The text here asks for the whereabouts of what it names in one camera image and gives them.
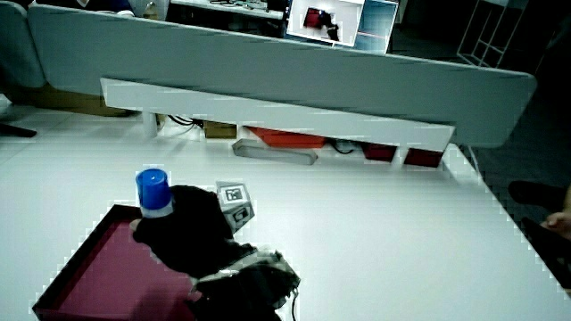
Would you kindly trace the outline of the person's right hand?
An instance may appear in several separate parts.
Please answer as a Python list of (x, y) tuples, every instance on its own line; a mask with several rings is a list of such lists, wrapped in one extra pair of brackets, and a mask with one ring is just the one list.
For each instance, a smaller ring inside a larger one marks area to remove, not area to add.
[(199, 279), (256, 252), (233, 237), (215, 193), (174, 185), (173, 212), (134, 221), (133, 239), (147, 245), (168, 268)]

